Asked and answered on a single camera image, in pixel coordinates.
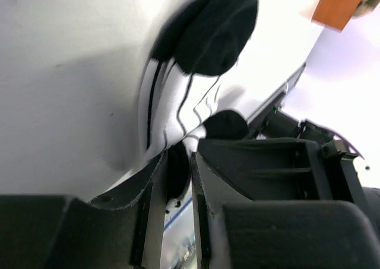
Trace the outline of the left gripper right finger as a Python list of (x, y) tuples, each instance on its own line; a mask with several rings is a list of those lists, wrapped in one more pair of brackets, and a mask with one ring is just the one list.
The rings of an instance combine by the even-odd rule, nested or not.
[(370, 220), (345, 201), (252, 201), (191, 161), (199, 268), (378, 268)]

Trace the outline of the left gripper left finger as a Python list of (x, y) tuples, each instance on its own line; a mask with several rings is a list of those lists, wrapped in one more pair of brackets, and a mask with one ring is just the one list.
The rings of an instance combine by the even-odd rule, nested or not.
[(167, 153), (84, 202), (70, 195), (1, 197), (2, 268), (159, 268)]

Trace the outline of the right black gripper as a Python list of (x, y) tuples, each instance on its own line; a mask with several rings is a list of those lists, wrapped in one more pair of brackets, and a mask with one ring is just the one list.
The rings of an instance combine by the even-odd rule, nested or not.
[(255, 118), (264, 140), (201, 140), (198, 152), (210, 170), (250, 200), (328, 200), (356, 204), (379, 221), (379, 189), (362, 187), (344, 138), (309, 120), (271, 111)]

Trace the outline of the white black striped sock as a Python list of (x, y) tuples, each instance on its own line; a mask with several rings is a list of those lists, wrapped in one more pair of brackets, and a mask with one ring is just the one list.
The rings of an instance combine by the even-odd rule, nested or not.
[(256, 26), (259, 0), (193, 0), (161, 29), (138, 95), (142, 156), (169, 153), (168, 200), (188, 190), (189, 158), (198, 135), (242, 137), (248, 127), (232, 111), (217, 112), (218, 93), (236, 69)]

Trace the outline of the orange compartment tray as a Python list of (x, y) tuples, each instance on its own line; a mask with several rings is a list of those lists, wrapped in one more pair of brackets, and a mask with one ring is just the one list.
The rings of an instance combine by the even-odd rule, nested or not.
[(361, 0), (319, 0), (311, 20), (341, 32)]

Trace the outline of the aluminium table rail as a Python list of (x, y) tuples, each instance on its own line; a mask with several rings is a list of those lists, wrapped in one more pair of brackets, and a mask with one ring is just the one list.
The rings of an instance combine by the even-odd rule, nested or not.
[(268, 98), (261, 102), (258, 107), (248, 116), (247, 121), (251, 123), (254, 119), (264, 113), (264, 110), (269, 107), (280, 105), (285, 98), (294, 90), (301, 75), (306, 68), (306, 62), (304, 62), (281, 86), (279, 86)]

